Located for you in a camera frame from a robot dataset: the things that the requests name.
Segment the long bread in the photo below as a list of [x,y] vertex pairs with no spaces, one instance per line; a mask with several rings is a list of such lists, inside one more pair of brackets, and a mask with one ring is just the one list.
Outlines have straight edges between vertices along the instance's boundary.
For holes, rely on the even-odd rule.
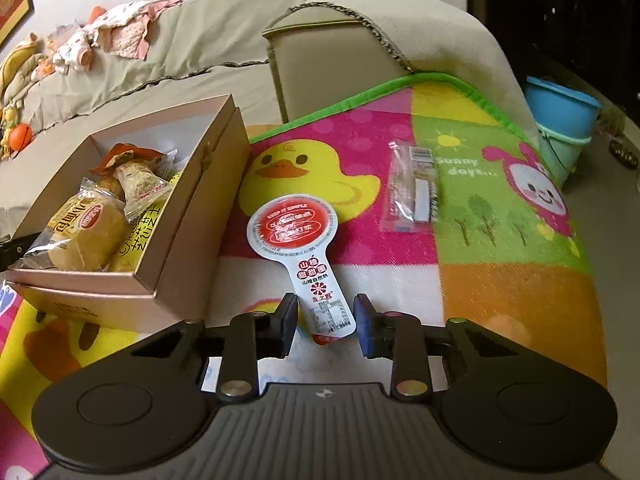
[[83,178],[17,265],[32,270],[100,272],[128,233],[125,203]]

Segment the red round lollipop snack packet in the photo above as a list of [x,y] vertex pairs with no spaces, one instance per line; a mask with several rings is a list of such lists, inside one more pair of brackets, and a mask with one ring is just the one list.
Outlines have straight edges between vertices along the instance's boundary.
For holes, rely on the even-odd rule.
[[290,194],[270,200],[248,222],[250,248],[288,271],[305,324],[316,344],[346,338],[356,321],[326,256],[338,218],[319,197]]

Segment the yellow snack packet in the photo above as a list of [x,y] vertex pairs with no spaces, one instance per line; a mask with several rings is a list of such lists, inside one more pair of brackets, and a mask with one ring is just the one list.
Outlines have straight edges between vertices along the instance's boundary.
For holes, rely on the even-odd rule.
[[158,218],[162,213],[168,193],[149,204],[144,213],[137,218],[132,228],[114,255],[108,272],[132,272],[137,269],[138,263],[149,243],[156,227]]

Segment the pink cardboard box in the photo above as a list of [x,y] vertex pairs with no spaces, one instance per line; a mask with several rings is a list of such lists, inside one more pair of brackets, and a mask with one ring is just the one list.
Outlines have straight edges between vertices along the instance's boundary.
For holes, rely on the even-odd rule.
[[250,146],[231,96],[93,133],[52,176],[3,277],[36,309],[152,333],[204,318]]

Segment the clear packet with barcode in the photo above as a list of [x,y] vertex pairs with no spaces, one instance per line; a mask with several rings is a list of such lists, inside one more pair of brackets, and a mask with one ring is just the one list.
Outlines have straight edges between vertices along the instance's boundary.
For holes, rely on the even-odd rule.
[[439,215],[435,157],[429,148],[390,142],[390,168],[380,229],[383,232],[431,232]]

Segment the sesame roll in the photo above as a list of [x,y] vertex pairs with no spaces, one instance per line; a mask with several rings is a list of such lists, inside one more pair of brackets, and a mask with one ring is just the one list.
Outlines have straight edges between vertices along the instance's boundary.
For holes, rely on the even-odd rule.
[[164,200],[172,191],[171,184],[141,160],[134,159],[117,166],[114,176],[124,191],[124,215],[129,223],[134,223],[149,207]]

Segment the orange round candies packet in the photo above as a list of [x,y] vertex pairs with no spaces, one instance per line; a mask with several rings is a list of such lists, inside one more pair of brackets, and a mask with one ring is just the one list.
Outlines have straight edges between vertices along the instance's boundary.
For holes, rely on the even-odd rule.
[[90,169],[90,172],[96,176],[108,177],[118,166],[126,164],[126,162],[132,160],[159,162],[163,157],[162,152],[152,148],[140,148],[140,146],[131,143],[116,143],[103,156],[99,165]]

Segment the orange ball toy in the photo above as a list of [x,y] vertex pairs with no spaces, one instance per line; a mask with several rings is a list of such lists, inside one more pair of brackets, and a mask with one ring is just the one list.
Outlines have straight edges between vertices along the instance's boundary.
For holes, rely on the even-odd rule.
[[12,152],[23,151],[32,142],[32,128],[21,122],[16,125],[9,134],[9,147]]

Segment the colourful cartoon play mat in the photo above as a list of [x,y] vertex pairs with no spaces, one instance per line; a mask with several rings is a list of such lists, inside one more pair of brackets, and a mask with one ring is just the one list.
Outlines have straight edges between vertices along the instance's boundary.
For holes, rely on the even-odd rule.
[[6,479],[604,479],[617,424],[551,171],[465,82],[255,139],[230,96],[27,154]]

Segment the yellow stuffed toy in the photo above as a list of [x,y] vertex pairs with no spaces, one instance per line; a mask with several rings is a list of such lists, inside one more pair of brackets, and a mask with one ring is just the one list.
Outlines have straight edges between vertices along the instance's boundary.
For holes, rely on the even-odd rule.
[[41,52],[41,47],[41,39],[31,32],[2,61],[2,107],[15,105],[32,86],[52,74],[51,58]]

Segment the pink baby clothes pile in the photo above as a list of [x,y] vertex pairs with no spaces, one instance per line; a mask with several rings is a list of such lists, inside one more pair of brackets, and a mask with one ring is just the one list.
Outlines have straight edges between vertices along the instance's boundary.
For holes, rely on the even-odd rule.
[[151,24],[181,3],[181,0],[137,0],[113,6],[91,23],[79,27],[54,50],[54,70],[63,74],[70,68],[85,72],[91,66],[94,49],[119,58],[144,61],[150,48]]

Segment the blue plastic bucket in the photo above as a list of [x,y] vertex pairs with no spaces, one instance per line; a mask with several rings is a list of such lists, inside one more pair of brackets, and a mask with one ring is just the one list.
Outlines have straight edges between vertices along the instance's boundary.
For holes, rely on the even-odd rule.
[[524,93],[541,135],[540,154],[562,186],[596,131],[602,105],[587,93],[532,76]]

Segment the beige covered sofa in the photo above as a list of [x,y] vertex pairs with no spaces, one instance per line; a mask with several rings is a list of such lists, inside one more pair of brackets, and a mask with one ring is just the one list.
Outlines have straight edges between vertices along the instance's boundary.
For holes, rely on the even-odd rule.
[[126,119],[231,94],[252,124],[287,122],[382,82],[454,75],[531,141],[539,134],[498,41],[442,0],[191,0],[151,26],[143,60],[96,52],[88,70],[55,73],[24,96],[35,141],[1,165],[1,236],[39,230],[38,204],[85,138]]

